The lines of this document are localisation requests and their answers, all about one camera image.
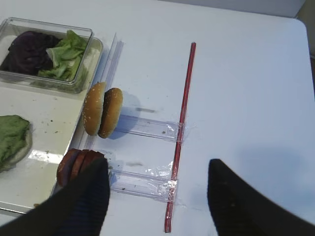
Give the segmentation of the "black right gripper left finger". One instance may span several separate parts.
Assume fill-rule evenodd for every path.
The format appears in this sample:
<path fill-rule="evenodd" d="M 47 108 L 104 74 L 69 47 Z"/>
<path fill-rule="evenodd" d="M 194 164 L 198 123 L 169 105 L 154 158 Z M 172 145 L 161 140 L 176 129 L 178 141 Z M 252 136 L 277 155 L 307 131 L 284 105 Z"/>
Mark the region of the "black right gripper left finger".
<path fill-rule="evenodd" d="M 2 236 L 98 236 L 110 198 L 108 162 L 97 159 L 55 195 L 1 226 Z"/>

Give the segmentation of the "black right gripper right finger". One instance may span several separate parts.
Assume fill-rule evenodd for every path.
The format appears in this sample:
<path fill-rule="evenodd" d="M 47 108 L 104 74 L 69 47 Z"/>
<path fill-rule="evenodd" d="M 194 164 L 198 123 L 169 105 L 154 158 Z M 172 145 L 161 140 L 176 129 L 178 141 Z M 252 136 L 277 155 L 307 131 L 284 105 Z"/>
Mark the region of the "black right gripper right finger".
<path fill-rule="evenodd" d="M 208 170 L 208 206 L 220 236 L 313 236 L 315 226 L 275 204 L 220 159 Z"/>

